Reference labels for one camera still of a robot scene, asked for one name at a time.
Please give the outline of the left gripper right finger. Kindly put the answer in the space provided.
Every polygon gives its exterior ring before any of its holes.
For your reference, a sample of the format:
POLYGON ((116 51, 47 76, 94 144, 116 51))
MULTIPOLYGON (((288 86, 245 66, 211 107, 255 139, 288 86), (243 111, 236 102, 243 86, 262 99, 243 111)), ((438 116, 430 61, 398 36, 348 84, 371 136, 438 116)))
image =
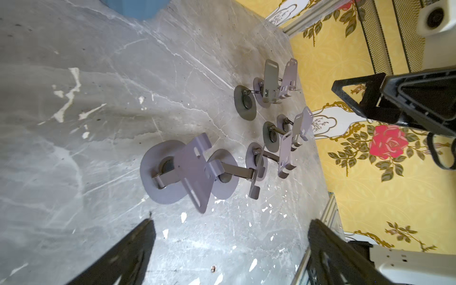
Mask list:
POLYGON ((308 231, 311 268, 318 285, 390 285, 360 253, 339 238, 328 226, 313 219, 308 231))

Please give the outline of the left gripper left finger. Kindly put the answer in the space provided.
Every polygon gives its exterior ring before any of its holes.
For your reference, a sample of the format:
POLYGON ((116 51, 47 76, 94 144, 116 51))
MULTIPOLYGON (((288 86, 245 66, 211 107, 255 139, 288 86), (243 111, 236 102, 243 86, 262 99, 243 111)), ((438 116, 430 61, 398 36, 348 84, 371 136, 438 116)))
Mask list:
POLYGON ((68 283, 70 285, 141 285, 146 276, 155 240, 154 221, 147 218, 68 283))

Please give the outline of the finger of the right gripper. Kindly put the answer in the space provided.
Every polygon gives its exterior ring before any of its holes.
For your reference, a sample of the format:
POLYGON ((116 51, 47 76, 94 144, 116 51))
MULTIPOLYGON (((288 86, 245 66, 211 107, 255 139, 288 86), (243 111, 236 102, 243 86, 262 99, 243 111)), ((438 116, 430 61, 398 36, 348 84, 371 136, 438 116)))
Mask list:
POLYGON ((456 136, 456 69, 389 76, 381 93, 430 133, 456 136))
POLYGON ((356 115, 390 125, 415 127, 417 122, 411 116, 408 116, 404 111, 382 95, 381 87, 386 77, 386 73, 382 72, 371 76, 336 80, 331 90, 341 98, 356 115), (343 90, 345 86, 357 84, 364 84, 366 87, 362 100, 359 103, 343 90))

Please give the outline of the grey phone stand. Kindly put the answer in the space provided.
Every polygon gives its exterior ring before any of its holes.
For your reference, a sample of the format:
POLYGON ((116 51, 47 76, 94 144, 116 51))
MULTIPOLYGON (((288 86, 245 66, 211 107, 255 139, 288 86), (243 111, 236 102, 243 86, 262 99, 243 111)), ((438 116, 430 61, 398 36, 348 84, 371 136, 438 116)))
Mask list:
POLYGON ((168 140, 150 148, 140 163, 148 196, 159 204, 173 204, 188 195, 197 211, 204 214, 216 178, 224 173, 219 160, 205 160, 204 152, 210 148, 206 133, 188 144, 168 140))
POLYGON ((298 141, 298 136, 304 141, 308 141, 306 137, 311 130, 313 122, 313 114, 308 106, 304 107, 303 111, 295 116, 295 119, 291 121, 284 114, 280 114, 277 117, 277 127, 280 130, 281 135, 292 132, 292 146, 291 151, 294 152, 302 144, 298 141))
POLYGON ((256 182, 262 181, 266 175, 267 163, 261 156, 264 149, 254 143, 249 147, 246 156, 246 167, 238 166, 235 158, 225 149, 214 152, 209 162, 214 160, 222 164, 224 172, 216 176, 212 194, 221 200, 228 199, 235 192, 239 179, 246 179, 251 182, 248 197, 257 200, 260 196, 260 187, 256 182))
POLYGON ((298 61, 291 58, 287 62, 282 78, 279 77, 279 70, 278 63, 267 59, 264 78, 254 78, 254 95, 263 108, 269 108, 271 104, 280 104, 281 100, 291 97, 290 91, 297 90, 298 61))

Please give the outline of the dark phone stand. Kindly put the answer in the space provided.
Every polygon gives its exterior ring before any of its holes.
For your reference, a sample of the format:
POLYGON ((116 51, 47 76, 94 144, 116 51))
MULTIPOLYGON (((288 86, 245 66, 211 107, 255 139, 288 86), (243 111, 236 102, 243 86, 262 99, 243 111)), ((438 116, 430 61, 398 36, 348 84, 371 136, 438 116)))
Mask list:
POLYGON ((253 89, 244 85, 236 86, 233 98, 239 116, 244 120, 253 121, 257 115, 257 103, 269 108, 279 99, 279 64, 267 59, 264 78, 255 78, 253 89))
POLYGON ((278 165, 278 176, 286 179, 296 166, 292 164, 292 132, 285 133, 272 122, 265 122, 263 127, 263 140, 267 149, 263 156, 273 160, 278 165))

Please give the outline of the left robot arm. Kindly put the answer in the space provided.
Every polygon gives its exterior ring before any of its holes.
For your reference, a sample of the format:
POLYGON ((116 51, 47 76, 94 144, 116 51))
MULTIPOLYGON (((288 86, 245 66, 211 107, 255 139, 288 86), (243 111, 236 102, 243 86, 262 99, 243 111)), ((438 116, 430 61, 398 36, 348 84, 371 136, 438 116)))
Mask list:
MULTIPOLYGON (((308 238, 309 248, 292 280, 294 285, 453 285, 456 282, 455 255, 344 242, 318 219, 311 221, 308 238)), ((155 240, 154 222, 147 218, 70 284, 142 284, 155 240)))

